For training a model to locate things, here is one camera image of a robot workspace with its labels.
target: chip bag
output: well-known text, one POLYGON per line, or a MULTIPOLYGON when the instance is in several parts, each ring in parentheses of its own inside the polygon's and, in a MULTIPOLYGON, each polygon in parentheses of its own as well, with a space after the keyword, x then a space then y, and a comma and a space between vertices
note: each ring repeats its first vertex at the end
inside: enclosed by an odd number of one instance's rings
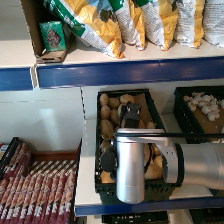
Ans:
POLYGON ((177 9, 171 0, 137 0, 145 23, 146 37, 161 50, 168 50, 177 23, 177 9))
POLYGON ((205 0, 177 0, 178 20, 174 39, 181 45, 199 48, 204 35, 202 12, 205 0))
POLYGON ((203 19, 205 39, 218 47, 224 47, 224 1, 205 0, 203 19))
POLYGON ((122 58, 121 32, 108 0, 40 0, 84 42, 109 56, 122 58))
POLYGON ((109 2, 117 16, 123 41, 135 45, 138 50, 144 50, 144 21, 136 0, 109 0, 109 2))

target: white wall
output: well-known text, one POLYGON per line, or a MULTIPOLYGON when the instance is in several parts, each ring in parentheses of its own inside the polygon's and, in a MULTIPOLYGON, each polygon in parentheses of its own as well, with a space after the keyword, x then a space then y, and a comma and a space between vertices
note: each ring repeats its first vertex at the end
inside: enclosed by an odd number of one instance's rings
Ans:
POLYGON ((23 139, 31 149, 76 149, 84 126, 80 88, 0 92, 0 142, 23 139))

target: packaged sausage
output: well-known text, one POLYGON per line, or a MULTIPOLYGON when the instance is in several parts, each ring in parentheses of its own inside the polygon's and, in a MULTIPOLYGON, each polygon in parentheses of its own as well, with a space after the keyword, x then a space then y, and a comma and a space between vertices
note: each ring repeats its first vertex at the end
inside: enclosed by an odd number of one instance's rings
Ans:
POLYGON ((28 187, 30 187, 31 184, 33 184, 33 186, 34 186, 35 180, 36 180, 36 178, 31 179, 31 176, 26 177, 26 179, 23 183, 23 187, 21 189, 21 193, 20 193, 19 198, 16 202, 16 206, 13 210, 13 215, 11 217, 11 224, 18 224, 20 213, 22 211, 22 206, 23 206, 23 203, 24 203, 24 200, 25 200, 25 197, 26 197, 28 187))
POLYGON ((203 19, 205 39, 212 45, 224 47, 224 1, 205 0, 203 19))
POLYGON ((22 144, 22 148, 16 157, 14 165, 7 173, 7 177, 19 177, 26 176, 28 174, 28 168, 31 162, 31 152, 25 143, 22 144))
POLYGON ((11 192, 10 192, 8 200, 6 202, 6 208, 9 207, 8 214, 7 214, 6 218, 3 217, 3 219, 2 219, 2 217, 1 217, 1 220, 0 220, 1 224, 3 224, 3 223, 10 224, 11 218, 12 218, 12 215, 13 215, 13 211, 14 211, 14 209, 16 207, 16 204, 17 204, 17 201, 19 199, 19 195, 21 193, 24 181, 25 181, 25 178, 21 177, 20 180, 19 180, 18 186, 16 188, 16 192, 15 192, 14 196, 11 196, 11 199, 10 199, 10 195, 11 195, 11 192))
POLYGON ((11 191, 11 188, 13 186, 14 180, 15 180, 14 177, 9 178, 9 184, 8 184, 6 190, 5 190, 5 193, 2 197, 1 204, 0 204, 0 216, 2 215, 3 209, 5 207, 6 201, 8 199, 9 194, 10 194, 10 191, 11 191))
POLYGON ((9 180, 7 180, 7 179, 3 179, 1 181, 1 185, 0 185, 0 202, 1 202, 2 198, 3 198, 3 195, 4 195, 4 193, 5 193, 6 189, 7 189, 8 184, 9 184, 9 180))
POLYGON ((111 57, 123 57, 120 28, 108 0, 40 1, 76 36, 111 57))
POLYGON ((22 147, 22 145, 21 145, 21 143, 19 143, 18 146, 16 147, 15 153, 12 156, 9 164, 5 167, 4 174, 3 174, 4 179, 9 179, 11 169, 14 167, 14 164, 16 162, 16 158, 19 154, 19 151, 21 150, 21 147, 22 147))
POLYGON ((42 186, 41 186, 38 198, 37 198, 36 206, 35 206, 35 209, 34 209, 32 224, 35 224, 36 221, 37 221, 36 219, 39 217, 38 216, 39 208, 40 208, 42 198, 43 198, 43 195, 44 195, 44 188, 45 188, 45 185, 46 185, 46 181, 47 181, 47 176, 44 176, 44 180, 43 180, 43 183, 42 183, 42 186))
POLYGON ((54 198, 54 204, 52 207, 51 218, 50 218, 49 224, 55 224, 55 222, 57 220, 59 206, 61 203, 61 199, 62 199, 64 187, 65 187, 65 182, 66 182, 66 176, 64 173, 61 173, 60 179, 58 182, 57 191, 56 191, 55 198, 54 198))
POLYGON ((174 39, 181 45, 199 48, 204 35, 202 12, 205 0, 177 0, 178 20, 174 39))
POLYGON ((135 45, 138 50, 145 48, 145 27, 142 11, 133 0, 109 0, 125 43, 135 45))
POLYGON ((31 224, 32 221, 33 221, 34 211, 35 211, 35 208, 36 208, 36 203, 37 203, 38 196, 40 194, 40 190, 41 190, 41 187, 42 187, 43 180, 44 180, 44 176, 42 174, 40 174, 37 177, 37 180, 36 180, 36 183, 35 183, 35 186, 34 186, 34 189, 33 189, 33 194, 32 194, 30 204, 29 204, 29 207, 28 207, 28 210, 27 210, 26 218, 25 218, 25 221, 24 221, 25 224, 31 224))
POLYGON ((34 214, 35 219, 33 224, 40 224, 42 222, 41 220, 43 220, 52 182, 53 182, 53 178, 51 176, 47 176, 46 183, 43 189, 43 197, 42 197, 41 203, 39 205, 37 204, 37 207, 36 207, 37 212, 34 214))
POLYGON ((58 213, 58 218, 57 218, 56 224, 64 224, 65 200, 66 200, 66 192, 69 189, 69 181, 70 181, 70 178, 68 176, 67 181, 65 183, 61 203, 60 203, 60 206, 59 206, 59 213, 58 213))
POLYGON ((5 219, 6 219, 6 216, 8 214, 10 205, 11 205, 12 200, 13 200, 13 197, 15 195, 16 189, 18 187, 19 181, 20 181, 20 178, 16 177, 14 182, 13 182, 13 185, 12 185, 12 187, 10 189, 8 198, 7 198, 6 203, 5 203, 5 207, 4 207, 4 209, 2 211, 2 214, 1 214, 0 224, 4 224, 5 223, 5 219))
POLYGON ((145 23, 146 37, 167 51, 173 41, 178 12, 173 0, 137 0, 145 23))
POLYGON ((64 223, 69 224, 69 218, 71 214, 71 202, 73 200, 73 192, 75 185, 75 172, 71 172, 68 177, 68 190, 65 193, 65 211, 64 211, 64 223))
POLYGON ((50 217, 51 217, 51 211, 53 208, 53 204, 54 204, 54 198, 55 198, 55 194, 57 191, 57 187, 58 187, 58 183, 59 183, 59 176, 55 175, 53 178, 53 183, 51 186, 51 191, 50 191, 50 195, 48 198, 48 202, 47 202, 47 208, 46 208, 46 212, 44 217, 41 217, 41 222, 43 222, 44 224, 49 224, 50 221, 50 217))

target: black cable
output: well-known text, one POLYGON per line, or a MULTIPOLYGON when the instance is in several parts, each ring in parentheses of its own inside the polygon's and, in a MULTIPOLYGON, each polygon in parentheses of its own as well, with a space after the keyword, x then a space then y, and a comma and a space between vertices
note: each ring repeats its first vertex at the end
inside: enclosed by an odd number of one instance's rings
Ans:
POLYGON ((116 137, 224 138, 224 133, 114 133, 116 137))

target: cardboard box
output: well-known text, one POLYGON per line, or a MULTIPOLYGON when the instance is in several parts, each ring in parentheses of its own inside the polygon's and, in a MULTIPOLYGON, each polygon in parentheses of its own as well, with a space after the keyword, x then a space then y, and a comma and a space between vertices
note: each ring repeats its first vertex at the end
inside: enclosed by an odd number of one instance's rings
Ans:
POLYGON ((39 0, 21 0, 20 2, 26 19, 27 29, 32 41, 36 62, 37 63, 62 62, 66 56, 66 52, 71 42, 74 40, 74 35, 71 32, 65 35, 68 39, 66 42, 65 51, 54 51, 43 53, 45 46, 41 35, 39 23, 48 21, 60 21, 60 19, 55 17, 47 9, 45 9, 39 0))

